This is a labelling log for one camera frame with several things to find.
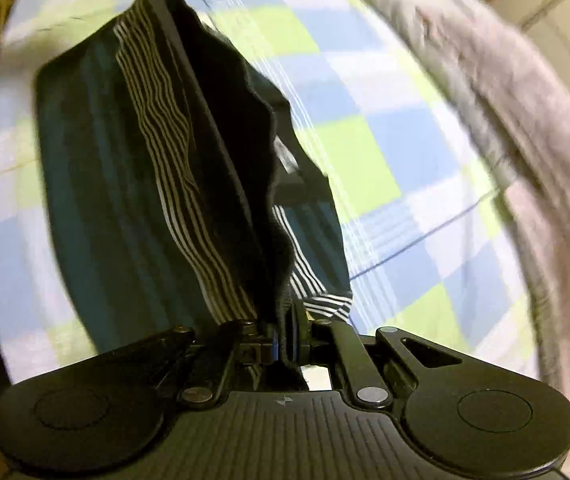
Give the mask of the dark striped knit sweater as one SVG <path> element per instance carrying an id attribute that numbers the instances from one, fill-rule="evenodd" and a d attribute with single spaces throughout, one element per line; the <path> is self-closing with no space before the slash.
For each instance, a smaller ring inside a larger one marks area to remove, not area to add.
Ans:
<path id="1" fill-rule="evenodd" d="M 98 351 L 294 306 L 348 320 L 328 178 L 283 93 L 185 0 L 134 0 L 44 65 L 35 113 L 56 259 Z"/>

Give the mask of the checkered blue green bedsheet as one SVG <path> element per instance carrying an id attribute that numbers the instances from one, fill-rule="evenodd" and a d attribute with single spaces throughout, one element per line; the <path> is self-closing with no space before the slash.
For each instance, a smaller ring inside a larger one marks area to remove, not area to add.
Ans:
<path id="1" fill-rule="evenodd" d="M 54 261 L 35 74 L 132 1 L 16 0 L 0 37 L 0 353 L 16 382 L 94 351 Z M 362 0 L 186 1 L 291 103 L 336 200 L 353 326 L 395 325 L 536 376 L 497 185 L 396 32 Z"/>

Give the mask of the grey pink folded blanket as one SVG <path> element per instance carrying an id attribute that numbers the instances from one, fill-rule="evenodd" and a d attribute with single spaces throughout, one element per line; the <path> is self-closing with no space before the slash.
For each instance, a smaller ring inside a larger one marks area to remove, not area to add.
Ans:
<path id="1" fill-rule="evenodd" d="M 482 0 L 364 0 L 399 32 L 468 127 L 516 223 L 541 363 L 570 386 L 570 92 Z"/>

